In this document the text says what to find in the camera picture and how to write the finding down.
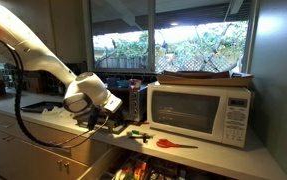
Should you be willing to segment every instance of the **microwave control panel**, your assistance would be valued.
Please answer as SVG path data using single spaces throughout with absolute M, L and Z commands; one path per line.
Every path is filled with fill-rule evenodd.
M 223 143 L 244 147 L 248 122 L 248 100 L 229 98 L 226 109 Z

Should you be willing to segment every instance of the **black cable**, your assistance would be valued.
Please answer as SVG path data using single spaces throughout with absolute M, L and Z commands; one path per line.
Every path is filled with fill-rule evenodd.
M 58 144 L 52 144 L 52 143 L 47 143 L 47 142 L 44 142 L 44 141 L 41 141 L 39 139 L 37 139 L 35 136 L 33 136 L 29 131 L 28 129 L 26 128 L 24 122 L 23 122 L 23 119 L 22 119 L 22 116 L 21 116 L 21 111 L 20 111 L 20 104 L 21 104 L 21 95 L 22 95 L 22 85 L 23 85 L 23 75 L 24 75 L 24 67 L 23 67 L 23 63 L 22 63 L 22 60 L 21 60 L 21 57 L 20 55 L 15 51 L 14 48 L 10 47 L 8 44 L 6 44 L 5 42 L 3 42 L 2 40 L 0 40 L 0 42 L 10 51 L 12 57 L 14 58 L 14 61 L 15 61 L 15 65 L 17 67 L 17 75 L 18 75 L 18 83 L 17 83 L 17 87 L 16 87 L 16 95 L 15 95 L 15 104 L 14 104 L 14 111 L 15 111 L 15 116 L 16 116 L 16 120 L 17 120 L 17 123 L 20 127 L 20 129 L 22 130 L 22 132 L 29 138 L 31 139 L 32 141 L 40 144 L 40 145 L 43 145 L 43 146 L 46 146 L 46 147 L 55 147 L 55 148 L 63 148 L 63 149 L 70 149 L 70 148 L 74 148 L 74 147 L 77 147 L 81 144 L 83 144 L 86 140 L 90 139 L 90 137 L 95 134 L 99 129 L 101 129 L 108 121 L 108 118 L 109 116 L 106 117 L 106 120 L 105 122 L 98 128 L 96 129 L 89 137 L 85 138 L 83 141 L 81 141 L 80 143 L 76 144 L 76 145 L 73 145 L 73 146 L 62 146 L 90 131 L 86 131 L 84 133 L 81 133 L 69 140 L 66 140 L 65 142 L 62 142 L 62 143 L 58 143 Z

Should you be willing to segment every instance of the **window frame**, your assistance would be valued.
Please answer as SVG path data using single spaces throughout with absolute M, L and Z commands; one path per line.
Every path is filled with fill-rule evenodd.
M 85 44 L 86 44 L 86 62 L 89 71 L 93 72 L 124 72 L 124 73 L 155 73 L 155 10 L 156 0 L 148 0 L 148 68 L 133 69 L 133 68 L 95 68 L 94 67 L 94 53 L 93 53 L 93 36 L 91 29 L 91 0 L 83 1 L 83 17 L 85 28 Z M 251 64 L 252 49 L 255 38 L 257 14 L 258 14 L 258 0 L 251 0 L 249 25 L 247 29 L 246 44 L 244 47 L 244 57 L 242 59 L 241 72 L 247 73 Z

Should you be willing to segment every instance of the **microwave window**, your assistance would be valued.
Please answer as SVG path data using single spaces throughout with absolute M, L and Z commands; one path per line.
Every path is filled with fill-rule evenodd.
M 155 91 L 152 119 L 156 123 L 212 134 L 218 96 Z

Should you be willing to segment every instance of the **window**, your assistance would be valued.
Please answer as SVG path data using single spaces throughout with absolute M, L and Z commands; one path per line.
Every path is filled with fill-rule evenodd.
M 90 69 L 244 72 L 252 1 L 90 0 Z

